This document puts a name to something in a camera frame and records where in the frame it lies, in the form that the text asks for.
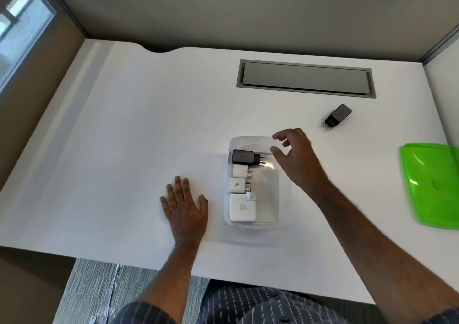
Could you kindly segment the person's right hand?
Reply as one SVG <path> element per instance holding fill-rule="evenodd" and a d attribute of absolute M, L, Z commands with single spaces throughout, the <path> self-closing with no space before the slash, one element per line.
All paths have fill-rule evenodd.
<path fill-rule="evenodd" d="M 283 147 L 290 147 L 289 163 L 280 167 L 310 198 L 315 199 L 330 187 L 331 182 L 302 129 L 284 129 L 272 138 L 281 141 Z"/>

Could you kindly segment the person's left hand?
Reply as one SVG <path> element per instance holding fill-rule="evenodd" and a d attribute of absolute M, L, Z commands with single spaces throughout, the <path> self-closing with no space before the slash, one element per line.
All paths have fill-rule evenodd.
<path fill-rule="evenodd" d="M 175 183 L 167 184 L 165 197 L 170 208 L 170 216 L 166 216 L 173 238 L 177 245 L 198 248 L 206 232 L 208 216 L 200 214 L 200 204 L 195 202 L 191 193 L 188 178 L 181 178 L 183 201 L 175 200 Z"/>

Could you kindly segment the person's left forearm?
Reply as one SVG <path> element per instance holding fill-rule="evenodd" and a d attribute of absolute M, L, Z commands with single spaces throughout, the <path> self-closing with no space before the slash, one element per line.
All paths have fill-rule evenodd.
<path fill-rule="evenodd" d="M 157 306 L 175 322 L 181 323 L 199 244 L 198 240 L 177 242 L 167 261 L 141 293 L 138 301 Z"/>

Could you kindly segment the person's right forearm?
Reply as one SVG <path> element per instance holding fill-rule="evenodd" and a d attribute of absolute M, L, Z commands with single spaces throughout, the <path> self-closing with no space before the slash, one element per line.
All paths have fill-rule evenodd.
<path fill-rule="evenodd" d="M 389 239 L 329 181 L 303 190 L 389 324 L 459 324 L 459 292 Z"/>

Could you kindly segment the black charger with long body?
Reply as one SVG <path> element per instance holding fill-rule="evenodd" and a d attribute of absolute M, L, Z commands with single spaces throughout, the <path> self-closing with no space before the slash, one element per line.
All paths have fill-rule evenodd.
<path fill-rule="evenodd" d="M 235 165 L 258 166 L 264 165 L 266 157 L 253 151 L 234 149 L 231 156 L 231 163 Z"/>

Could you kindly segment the white charger with triangle mark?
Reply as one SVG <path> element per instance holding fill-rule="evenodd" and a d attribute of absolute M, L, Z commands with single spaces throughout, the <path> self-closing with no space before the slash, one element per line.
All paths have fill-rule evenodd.
<path fill-rule="evenodd" d="M 246 178 L 231 177 L 229 179 L 229 193 L 248 193 L 251 191 L 250 184 Z"/>

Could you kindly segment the large white power adapter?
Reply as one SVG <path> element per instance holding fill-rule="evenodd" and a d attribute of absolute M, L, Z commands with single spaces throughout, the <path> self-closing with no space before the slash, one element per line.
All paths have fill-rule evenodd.
<path fill-rule="evenodd" d="M 252 223 L 256 221 L 256 195 L 253 192 L 229 195 L 229 220 L 232 223 Z"/>

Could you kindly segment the small plain white charger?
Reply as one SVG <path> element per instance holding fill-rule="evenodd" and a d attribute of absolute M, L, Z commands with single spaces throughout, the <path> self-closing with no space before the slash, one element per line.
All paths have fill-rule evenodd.
<path fill-rule="evenodd" d="M 253 169 L 248 165 L 233 164 L 231 177 L 234 178 L 250 178 L 253 176 Z"/>

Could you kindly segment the clear plastic container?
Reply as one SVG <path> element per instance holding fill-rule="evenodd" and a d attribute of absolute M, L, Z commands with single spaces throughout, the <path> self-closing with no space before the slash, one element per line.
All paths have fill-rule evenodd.
<path fill-rule="evenodd" d="M 226 190 L 223 217 L 228 225 L 241 228 L 274 230 L 289 222 L 291 214 L 292 183 L 270 151 L 274 140 L 265 136 L 238 136 L 229 142 L 227 158 Z M 257 217 L 252 223 L 232 223 L 229 220 L 229 179 L 231 178 L 231 156 L 234 149 L 253 151 L 266 157 L 266 164 L 250 166 L 253 176 L 246 178 L 251 191 L 256 195 Z"/>

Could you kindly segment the black charger with short body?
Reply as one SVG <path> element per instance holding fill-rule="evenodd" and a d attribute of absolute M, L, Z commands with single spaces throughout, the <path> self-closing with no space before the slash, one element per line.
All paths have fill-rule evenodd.
<path fill-rule="evenodd" d="M 324 120 L 322 127 L 324 129 L 332 129 L 343 122 L 350 114 L 352 110 L 344 104 L 341 104 L 338 108 L 332 111 Z"/>

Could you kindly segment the striped grey shirt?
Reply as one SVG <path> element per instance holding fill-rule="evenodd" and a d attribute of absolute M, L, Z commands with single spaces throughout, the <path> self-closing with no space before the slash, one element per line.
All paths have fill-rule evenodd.
<path fill-rule="evenodd" d="M 177 324 L 163 309 L 131 302 L 112 324 Z M 351 324 L 312 298 L 269 287 L 224 286 L 202 299 L 196 324 Z M 459 324 L 459 308 L 421 324 Z"/>

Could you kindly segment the green plastic lid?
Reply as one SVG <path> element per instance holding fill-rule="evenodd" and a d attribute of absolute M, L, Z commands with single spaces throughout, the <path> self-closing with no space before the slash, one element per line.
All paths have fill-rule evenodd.
<path fill-rule="evenodd" d="M 418 221 L 459 230 L 459 147 L 406 143 L 399 147 L 401 169 Z"/>

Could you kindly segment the window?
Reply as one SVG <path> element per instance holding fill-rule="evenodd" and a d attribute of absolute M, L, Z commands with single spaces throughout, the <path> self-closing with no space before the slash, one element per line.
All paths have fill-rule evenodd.
<path fill-rule="evenodd" d="M 48 0 L 0 0 L 0 93 L 55 15 Z"/>

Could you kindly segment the grey partition frame post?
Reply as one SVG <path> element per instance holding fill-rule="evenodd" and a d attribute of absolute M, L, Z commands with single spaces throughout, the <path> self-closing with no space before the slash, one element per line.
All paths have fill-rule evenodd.
<path fill-rule="evenodd" d="M 443 39 L 439 41 L 432 49 L 430 49 L 425 55 L 420 59 L 420 63 L 423 66 L 427 65 L 435 57 L 437 57 L 441 52 L 443 52 L 450 45 L 455 43 L 459 39 L 459 25 L 457 25 L 451 32 L 449 32 Z"/>
<path fill-rule="evenodd" d="M 66 12 L 66 14 L 70 17 L 72 22 L 77 26 L 77 28 L 81 31 L 81 33 L 84 35 L 85 38 L 91 39 L 91 35 L 89 32 L 84 28 L 84 26 L 81 24 L 81 22 L 77 19 L 75 14 L 72 12 L 72 10 L 69 8 L 69 6 L 66 4 L 64 0 L 56 0 L 59 5 L 62 7 L 62 9 Z"/>

